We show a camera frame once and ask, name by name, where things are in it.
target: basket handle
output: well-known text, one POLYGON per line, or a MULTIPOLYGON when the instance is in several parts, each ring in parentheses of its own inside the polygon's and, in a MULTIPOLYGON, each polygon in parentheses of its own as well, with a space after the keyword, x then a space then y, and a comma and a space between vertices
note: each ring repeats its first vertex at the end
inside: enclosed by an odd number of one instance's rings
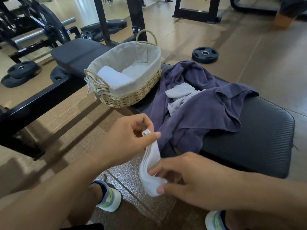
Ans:
POLYGON ((98 76, 96 73, 94 73, 93 71, 89 70, 89 69, 84 69, 84 73, 86 74, 86 76, 90 79, 90 81, 97 87, 97 88, 106 88, 109 91, 110 85, 108 83, 106 83, 105 80, 103 80, 100 76, 98 76), (101 80, 104 85, 97 83, 88 73, 93 74, 94 77, 96 77, 97 79, 101 80))
POLYGON ((140 30, 139 33, 137 34, 135 40, 136 40, 136 42, 141 42, 141 43, 146 43, 146 44, 150 44, 150 45, 153 45, 153 46, 158 46, 158 42, 157 42, 156 36, 155 36, 151 31, 146 30, 146 29, 140 30), (143 32, 148 32, 148 33, 150 33, 150 34, 153 36, 153 39, 154 39, 155 44, 153 44, 153 43, 151 43, 151 42, 147 42, 147 41, 138 41, 138 37, 139 37, 140 34, 143 33, 143 32))

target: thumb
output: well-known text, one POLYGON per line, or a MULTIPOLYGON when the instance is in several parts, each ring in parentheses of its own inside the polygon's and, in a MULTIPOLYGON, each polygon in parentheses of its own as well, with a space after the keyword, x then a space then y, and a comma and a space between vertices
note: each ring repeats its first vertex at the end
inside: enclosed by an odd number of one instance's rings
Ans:
POLYGON ((157 139, 159 139, 160 137, 161 137, 161 132, 156 131, 149 133, 145 136, 142 136, 140 138, 137 138, 137 140, 140 142, 140 147, 146 148, 148 145, 157 141, 157 139))
POLYGON ((185 201, 187 195, 187 186, 176 183, 165 183, 158 187, 157 193, 172 195, 181 199, 182 201, 185 201))

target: purple towel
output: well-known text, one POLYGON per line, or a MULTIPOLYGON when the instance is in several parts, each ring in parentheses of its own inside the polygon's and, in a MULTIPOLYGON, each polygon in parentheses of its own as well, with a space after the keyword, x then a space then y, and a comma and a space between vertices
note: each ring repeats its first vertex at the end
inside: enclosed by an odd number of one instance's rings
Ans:
POLYGON ((247 94, 258 95, 251 87, 238 83, 226 83, 215 79, 207 70, 193 61, 181 61, 165 71, 150 107, 145 111, 162 133, 158 140, 161 157, 176 156, 174 147, 181 153, 199 153, 203 137, 211 129, 239 131, 239 116, 247 94), (183 82, 204 90, 183 104, 168 120, 167 105, 173 102, 165 94, 183 82))

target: textured black vinyl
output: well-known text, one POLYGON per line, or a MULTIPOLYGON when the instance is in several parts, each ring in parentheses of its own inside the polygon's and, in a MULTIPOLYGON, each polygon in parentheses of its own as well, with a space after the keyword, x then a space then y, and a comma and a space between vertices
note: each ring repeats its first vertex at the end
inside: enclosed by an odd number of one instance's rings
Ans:
MULTIPOLYGON (((109 49, 101 43, 79 38, 53 49, 51 54, 67 72, 85 77, 83 70, 109 49)), ((161 67, 164 72, 172 65, 161 67)), ((158 85, 131 107, 135 113, 148 108, 158 85)), ((286 178, 293 146, 293 117, 267 100, 248 97, 244 100, 240 121, 239 132, 210 131, 204 137, 201 155, 232 168, 286 178)))

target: basket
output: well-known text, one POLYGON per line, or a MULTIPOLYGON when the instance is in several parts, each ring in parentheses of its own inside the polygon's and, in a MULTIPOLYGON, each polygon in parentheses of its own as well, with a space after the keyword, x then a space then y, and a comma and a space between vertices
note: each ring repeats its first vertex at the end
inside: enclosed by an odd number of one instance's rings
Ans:
POLYGON ((141 30, 136 36, 136 41, 122 43, 112 48, 105 54, 96 58, 84 72, 86 74, 86 78, 84 79, 87 81, 89 88, 90 86, 92 87, 95 96, 99 98, 102 103, 115 108, 136 104, 148 94, 161 77, 161 50, 157 46, 157 39, 151 31, 141 30), (143 32, 149 32, 153 36, 155 44, 138 41, 139 35, 143 32), (133 63, 132 61, 146 60, 146 58, 144 58, 146 56, 148 64, 149 61, 152 61, 148 69, 145 69, 139 77, 137 74, 136 81, 121 87, 120 91, 113 89, 112 86, 97 75, 98 71, 103 66, 109 66, 121 72, 124 68, 116 68, 116 62, 119 64, 121 63, 121 66, 125 63, 124 66, 128 68, 129 66, 137 65, 137 63, 133 63))

